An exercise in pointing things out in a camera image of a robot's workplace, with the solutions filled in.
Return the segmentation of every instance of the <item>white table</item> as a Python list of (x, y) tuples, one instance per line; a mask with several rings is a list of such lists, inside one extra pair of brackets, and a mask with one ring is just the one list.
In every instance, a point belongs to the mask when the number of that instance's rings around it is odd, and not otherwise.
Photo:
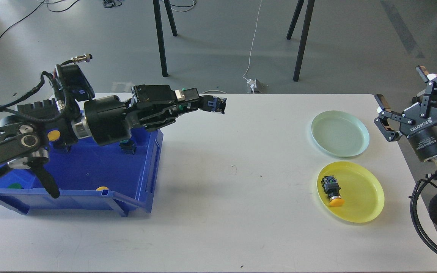
[[(409, 216), (413, 178), (397, 143), (373, 124), (372, 95), (225, 97), (225, 115), (189, 113), (163, 129), (150, 215), (23, 216), (0, 206), (0, 271), (437, 272), (437, 255)], [(321, 152), (309, 133), (326, 110), (354, 114), (369, 129), (369, 147), (347, 159), (384, 189), (384, 210), (369, 223), (339, 220), (319, 202), (319, 171), (341, 160)], [(437, 243), (426, 209), (419, 211)]]

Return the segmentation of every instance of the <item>table leg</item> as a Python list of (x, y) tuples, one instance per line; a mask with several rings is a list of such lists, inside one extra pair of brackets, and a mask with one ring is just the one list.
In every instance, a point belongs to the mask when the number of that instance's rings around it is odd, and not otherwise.
[(166, 68), (165, 41), (163, 39), (163, 25), (161, 24), (161, 11), (159, 8), (159, 0), (153, 0), (154, 19), (156, 21), (156, 34), (158, 35), (159, 58), (161, 61), (161, 72), (163, 77), (168, 76)]
[(307, 11), (305, 15), (305, 23), (303, 24), (303, 31), (301, 33), (300, 48), (298, 50), (298, 58), (296, 59), (296, 67), (294, 68), (293, 81), (297, 82), (300, 77), (301, 64), (303, 62), (303, 55), (305, 54), (305, 47), (307, 45), (309, 25), (311, 22), (311, 15), (313, 14), (314, 0), (308, 0)]
[(173, 33), (173, 36), (178, 36), (178, 33), (176, 32), (176, 25), (175, 25), (175, 18), (173, 18), (173, 11), (171, 10), (170, 0), (163, 0), (165, 2), (165, 9), (166, 13), (168, 14), (168, 20), (170, 21), (171, 25), (171, 32)]
[(294, 10), (293, 20), (291, 20), (291, 24), (289, 25), (288, 34), (286, 35), (286, 39), (291, 40), (291, 36), (293, 36), (294, 27), (296, 26), (296, 22), (298, 22), (298, 17), (300, 16), (301, 8), (305, 0), (298, 0), (298, 4), (296, 5), (296, 9)]

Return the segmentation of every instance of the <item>blue plastic bin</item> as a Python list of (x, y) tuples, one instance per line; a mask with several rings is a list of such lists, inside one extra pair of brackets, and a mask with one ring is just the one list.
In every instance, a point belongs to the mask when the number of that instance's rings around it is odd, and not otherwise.
[[(60, 197), (52, 198), (38, 178), (16, 169), (0, 178), (0, 204), (21, 214), (30, 209), (130, 210), (151, 213), (163, 133), (132, 129), (135, 154), (125, 154), (118, 143), (100, 147), (92, 138), (79, 140), (69, 153), (50, 151), (45, 169), (53, 175)], [(22, 189), (8, 188), (19, 183)], [(105, 186), (109, 190), (96, 189)]]

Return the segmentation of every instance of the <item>yellow button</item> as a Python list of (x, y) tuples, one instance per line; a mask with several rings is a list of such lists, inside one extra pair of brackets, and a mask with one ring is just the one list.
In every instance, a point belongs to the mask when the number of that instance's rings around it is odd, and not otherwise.
[(47, 134), (49, 141), (57, 141), (60, 138), (60, 131), (53, 130), (48, 132)]
[(345, 200), (343, 200), (341, 198), (336, 198), (336, 199), (331, 200), (330, 206), (337, 207), (337, 206), (341, 206), (343, 203), (345, 203)]

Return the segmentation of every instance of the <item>floor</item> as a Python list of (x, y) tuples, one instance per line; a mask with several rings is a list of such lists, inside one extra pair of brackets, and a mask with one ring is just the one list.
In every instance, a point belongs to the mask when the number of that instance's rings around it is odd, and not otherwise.
[[(62, 10), (71, 3), (49, 7)], [(38, 5), (0, 0), (0, 35)], [(246, 78), (260, 80), (267, 93), (383, 94), (400, 112), (424, 88), (415, 67), (437, 73), (437, 0), (317, 0), (300, 81), (293, 82), (304, 17), (286, 40), (295, 6), (294, 0), (198, 1), (188, 12), (174, 12), (179, 35), (173, 37), (162, 4), (169, 73), (163, 78), (151, 1), (125, 0), (111, 9), (100, 1), (80, 1), (61, 13), (42, 5), (0, 40), (0, 102), (35, 86), (41, 71), (84, 53), (94, 56), (80, 67), (98, 93), (129, 92), (139, 84), (246, 93), (242, 75), (254, 34)], [(31, 101), (50, 95), (46, 85)], [(435, 170), (418, 162), (405, 138), (399, 145), (416, 180)], [(429, 201), (435, 193), (427, 188), (423, 197)]]

